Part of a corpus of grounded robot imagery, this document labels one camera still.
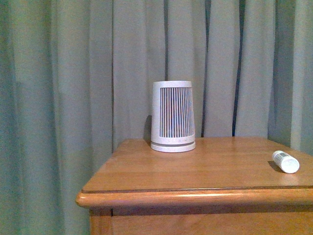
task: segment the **wooden nightstand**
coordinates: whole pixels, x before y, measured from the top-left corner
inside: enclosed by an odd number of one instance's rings
[[[295,174],[276,150],[300,162]],[[126,140],[77,195],[91,234],[313,234],[313,157],[263,138],[199,138],[184,153]]]

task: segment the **air purifier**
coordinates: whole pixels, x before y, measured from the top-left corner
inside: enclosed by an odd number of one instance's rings
[[[190,81],[153,83],[151,148],[185,152],[196,147]]]

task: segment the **vertical stripes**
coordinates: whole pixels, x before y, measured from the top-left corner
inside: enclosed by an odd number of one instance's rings
[[[161,88],[160,137],[180,138],[195,134],[192,89]]]

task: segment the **small white bottle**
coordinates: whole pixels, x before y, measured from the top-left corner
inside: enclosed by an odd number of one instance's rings
[[[272,157],[276,165],[285,173],[295,173],[300,167],[296,158],[283,151],[275,151]]]

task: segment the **green curtain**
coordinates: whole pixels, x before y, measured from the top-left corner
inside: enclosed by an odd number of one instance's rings
[[[313,154],[312,25],[310,0],[1,0],[0,234],[88,234],[76,194],[149,134],[154,81],[193,82],[198,137]]]

